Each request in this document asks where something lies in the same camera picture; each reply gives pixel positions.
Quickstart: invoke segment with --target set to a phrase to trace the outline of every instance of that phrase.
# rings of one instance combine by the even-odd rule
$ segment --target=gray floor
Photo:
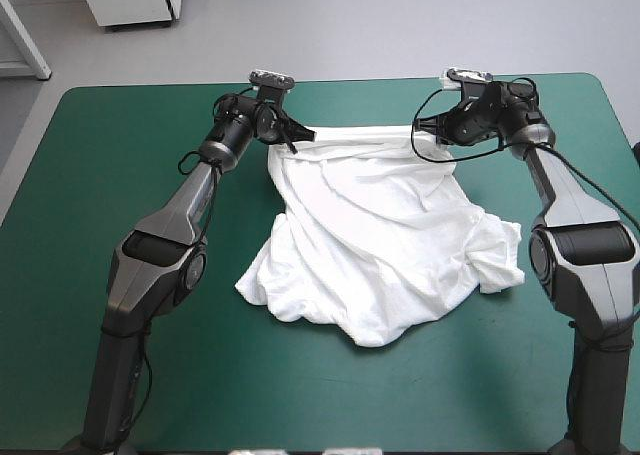
[[[299,80],[431,77],[452,65],[589,72],[640,141],[640,0],[184,0],[172,28],[121,33],[97,27],[83,0],[12,2],[54,75],[37,96],[23,81],[0,85],[0,220],[76,86],[243,81],[254,67]]]

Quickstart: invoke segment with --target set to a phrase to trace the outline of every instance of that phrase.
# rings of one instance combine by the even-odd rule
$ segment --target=white t-shirt
[[[269,149],[286,204],[271,238],[236,284],[278,320],[335,323],[377,347],[437,320],[480,284],[523,283],[520,225],[469,202],[455,163],[415,156],[410,127],[313,128],[315,142]],[[430,135],[421,153],[451,158]]]

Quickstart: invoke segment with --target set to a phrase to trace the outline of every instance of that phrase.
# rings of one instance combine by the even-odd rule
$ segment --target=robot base
[[[115,451],[102,451],[85,447],[80,443],[80,437],[69,440],[64,447],[58,451],[58,455],[138,455],[136,449],[127,442],[123,443]]]
[[[551,447],[547,453],[549,455],[590,455],[590,453],[581,447],[576,447],[573,440],[563,438],[553,447]],[[632,455],[631,452],[624,445],[620,445],[620,449],[615,455]]]

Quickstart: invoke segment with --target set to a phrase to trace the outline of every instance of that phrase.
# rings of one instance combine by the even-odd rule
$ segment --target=green table
[[[598,80],[535,79],[558,148],[638,214],[638,166]],[[437,85],[299,83],[285,106],[307,125],[406,124]],[[0,229],[0,448],[56,449],[79,433],[112,249],[178,186],[176,162],[208,132],[212,101],[244,86],[93,87],[64,96]],[[443,95],[430,111],[456,97]],[[363,349],[335,326],[277,322],[234,290],[283,209],[266,147],[253,143],[221,184],[205,279],[154,324],[154,389],[133,444],[541,451],[559,440],[573,333],[529,267],[539,201],[528,171],[503,153],[462,163],[456,176],[473,202],[523,224],[526,284],[475,293],[444,320]],[[639,395],[634,354],[623,433],[634,449]]]

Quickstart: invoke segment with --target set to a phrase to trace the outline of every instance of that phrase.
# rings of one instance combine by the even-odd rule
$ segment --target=fabric fold
[[[520,225],[472,204],[454,163],[418,159],[410,127],[313,128],[316,141],[269,149],[285,213],[236,288],[281,321],[339,325],[356,344],[385,345],[441,318],[480,285],[523,283]],[[432,136],[421,153],[450,154]]]

